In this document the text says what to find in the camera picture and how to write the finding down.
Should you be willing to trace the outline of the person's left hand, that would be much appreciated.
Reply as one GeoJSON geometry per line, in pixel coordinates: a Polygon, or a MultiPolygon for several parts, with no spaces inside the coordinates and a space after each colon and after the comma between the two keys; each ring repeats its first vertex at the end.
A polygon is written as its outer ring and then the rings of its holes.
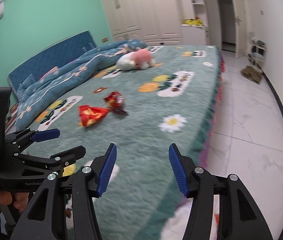
{"type": "Polygon", "coordinates": [[[10,205],[13,203],[14,208],[22,213],[28,204],[29,193],[14,193],[0,190],[0,205],[10,205]]]}

